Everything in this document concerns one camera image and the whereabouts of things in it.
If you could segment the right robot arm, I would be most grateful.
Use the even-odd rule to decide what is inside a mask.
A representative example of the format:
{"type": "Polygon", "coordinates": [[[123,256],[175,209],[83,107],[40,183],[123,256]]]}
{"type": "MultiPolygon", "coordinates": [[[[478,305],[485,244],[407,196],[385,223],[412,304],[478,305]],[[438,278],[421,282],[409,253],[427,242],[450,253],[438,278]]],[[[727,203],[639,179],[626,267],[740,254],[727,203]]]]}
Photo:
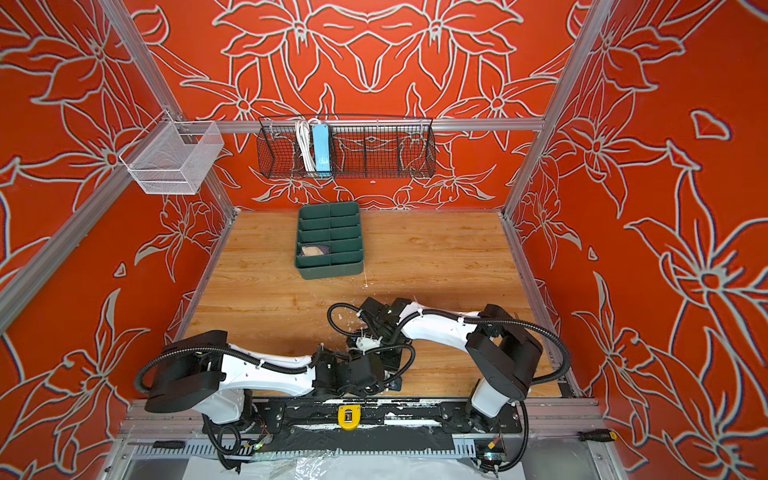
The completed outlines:
{"type": "Polygon", "coordinates": [[[367,298],[350,309],[364,326],[343,331],[346,351],[316,354],[316,390],[357,397],[395,390],[415,362],[415,342],[457,349],[471,357],[481,378],[462,409],[443,412],[442,425],[462,433],[494,433],[502,440],[499,415],[511,406],[522,417],[517,453],[506,460],[490,442],[475,465],[483,472],[498,474],[522,461],[529,442],[525,400],[530,388],[557,381],[571,368],[570,352],[555,333],[493,304],[476,313],[458,313],[404,298],[392,304],[367,298]]]}

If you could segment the green compartment tray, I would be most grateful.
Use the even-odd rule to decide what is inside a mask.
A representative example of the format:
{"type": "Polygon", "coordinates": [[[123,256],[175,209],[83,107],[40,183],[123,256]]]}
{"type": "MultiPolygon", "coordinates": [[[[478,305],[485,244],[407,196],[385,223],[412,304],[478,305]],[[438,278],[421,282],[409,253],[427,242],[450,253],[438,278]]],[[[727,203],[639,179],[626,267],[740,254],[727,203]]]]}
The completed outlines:
{"type": "Polygon", "coordinates": [[[299,209],[294,266],[304,280],[354,276],[364,271],[360,206],[354,201],[306,205],[299,209]],[[331,247],[324,256],[303,257],[301,246],[331,247]]]}

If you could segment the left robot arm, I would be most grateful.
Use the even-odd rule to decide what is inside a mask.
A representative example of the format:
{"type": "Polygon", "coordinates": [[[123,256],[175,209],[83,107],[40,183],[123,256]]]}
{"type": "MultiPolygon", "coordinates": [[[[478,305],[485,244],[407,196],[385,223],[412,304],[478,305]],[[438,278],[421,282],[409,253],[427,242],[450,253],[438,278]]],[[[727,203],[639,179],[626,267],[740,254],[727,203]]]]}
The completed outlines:
{"type": "Polygon", "coordinates": [[[285,357],[241,349],[212,330],[167,345],[141,367],[135,389],[151,413],[194,410],[227,470],[240,471],[242,435],[257,424],[256,391],[318,400],[365,398],[399,384],[416,355],[410,341],[349,352],[319,347],[308,356],[285,357]]]}

